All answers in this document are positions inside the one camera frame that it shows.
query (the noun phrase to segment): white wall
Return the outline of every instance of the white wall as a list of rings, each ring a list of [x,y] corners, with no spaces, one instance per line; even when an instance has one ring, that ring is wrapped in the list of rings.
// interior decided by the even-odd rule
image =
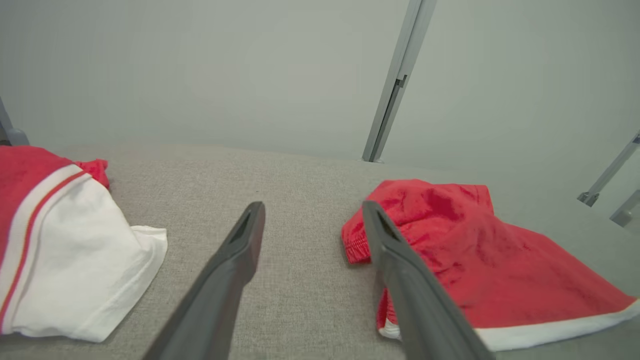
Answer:
[[[640,1],[439,0],[386,163],[586,191],[640,129]]]
[[[360,158],[408,0],[2,0],[0,96],[49,148]]]

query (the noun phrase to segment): folded clothing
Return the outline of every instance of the folded clothing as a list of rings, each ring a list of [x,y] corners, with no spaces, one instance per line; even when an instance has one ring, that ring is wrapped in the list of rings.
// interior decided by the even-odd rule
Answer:
[[[551,239],[498,219],[486,186],[384,181],[367,200],[382,206],[490,350],[573,338],[640,313],[640,300]],[[350,263],[369,261],[362,209],[342,240]],[[377,324],[401,339],[386,288]]]
[[[104,160],[88,174],[19,146],[0,147],[0,163],[2,333],[105,340],[156,276],[166,230],[129,227]]]

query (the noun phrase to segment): gray upholstered table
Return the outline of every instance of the gray upholstered table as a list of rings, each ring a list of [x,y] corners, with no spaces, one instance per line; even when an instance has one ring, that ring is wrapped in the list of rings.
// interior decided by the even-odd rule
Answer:
[[[379,286],[371,265],[349,265],[344,222],[384,179],[484,183],[504,221],[546,234],[596,272],[640,296],[640,241],[567,194],[480,174],[252,152],[216,146],[76,147],[73,160],[109,161],[111,193],[131,225],[168,229],[156,279],[101,344],[0,338],[1,358],[138,359],[244,207],[264,201],[258,271],[244,289],[232,359],[402,359],[375,329]],[[590,336],[499,359],[639,359],[640,318]]]

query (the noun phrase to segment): white trim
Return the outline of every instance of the white trim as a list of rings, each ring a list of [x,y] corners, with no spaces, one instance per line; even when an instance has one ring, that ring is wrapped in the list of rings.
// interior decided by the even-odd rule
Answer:
[[[476,333],[491,351],[528,348],[554,341],[576,338],[618,325],[640,314],[640,300],[617,313],[587,316],[573,320],[537,323],[511,327],[475,329]],[[378,329],[384,337],[401,340],[400,327],[387,319],[385,326]]]
[[[45,196],[47,196],[47,194],[53,188],[58,186],[62,181],[68,179],[70,176],[75,175],[81,171],[82,169],[74,164],[57,169],[49,176],[47,176],[43,181],[40,181],[40,183],[37,184],[20,203],[20,206],[13,215],[13,220],[11,222],[9,230],[9,237],[7,239],[7,246],[4,253],[4,259],[2,265],[0,265],[0,302],[3,302],[5,300],[9,290],[11,289],[13,278],[15,277],[18,266],[20,265],[20,255],[22,254],[22,248],[24,246],[24,237],[26,235],[29,218],[31,217],[33,210],[35,210],[40,201]],[[32,246],[29,246],[29,253],[31,253],[31,250],[34,250],[35,247],[36,244],[32,244]],[[23,279],[28,277],[28,265],[29,264],[27,261],[24,268],[22,269],[23,273],[21,274],[21,277]],[[16,288],[15,292],[13,293],[13,299],[20,298],[20,292],[18,290],[19,289]],[[11,301],[10,305],[7,308],[7,312],[4,315],[2,333],[9,333],[11,331],[11,321],[9,320],[12,318],[13,312],[15,311],[14,303],[14,301]]]

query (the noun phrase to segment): white fabric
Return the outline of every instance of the white fabric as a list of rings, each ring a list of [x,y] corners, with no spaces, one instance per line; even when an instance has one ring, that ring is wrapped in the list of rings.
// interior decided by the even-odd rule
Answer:
[[[12,331],[100,342],[131,310],[166,254],[166,230],[129,227],[94,179],[46,214]]]
[[[475,330],[489,350],[514,350],[591,334],[618,325],[636,315],[640,315],[640,300],[635,301],[626,309],[617,313],[534,325]],[[385,321],[385,326],[378,329],[378,331],[384,337],[402,340],[400,327],[389,321],[389,319]]]
[[[69,165],[57,169],[49,176],[47,176],[43,181],[41,181],[38,185],[36,185],[29,192],[29,195],[27,195],[20,203],[20,206],[18,207],[15,216],[13,217],[13,221],[11,222],[11,227],[9,229],[6,254],[11,254],[11,256],[5,256],[2,261],[2,266],[0,266],[0,294],[2,296],[0,299],[4,299],[5,297],[7,297],[9,289],[13,284],[13,279],[15,278],[16,273],[19,271],[19,264],[21,261],[20,255],[24,250],[26,250],[26,257],[25,263],[22,266],[22,272],[20,273],[20,278],[17,286],[15,287],[13,296],[10,297],[10,302],[6,310],[5,318],[10,319],[14,316],[20,296],[24,291],[25,282],[29,278],[29,272],[31,270],[31,267],[33,266],[33,257],[35,255],[36,249],[38,248],[37,235],[44,215],[61,196],[66,194],[66,192],[73,188],[76,184],[91,178],[91,175],[83,174],[77,179],[71,181],[69,184],[54,193],[50,198],[50,201],[47,201],[44,206],[40,208],[40,212],[35,218],[33,229],[31,232],[32,241],[29,246],[26,247],[25,237],[31,216],[34,214],[34,211],[37,208],[38,204],[44,197],[47,196],[49,192],[51,192],[56,186],[58,186],[70,176],[74,176],[80,172],[82,172],[82,169],[80,169],[76,165]],[[2,332],[11,332],[10,322],[4,322]]]

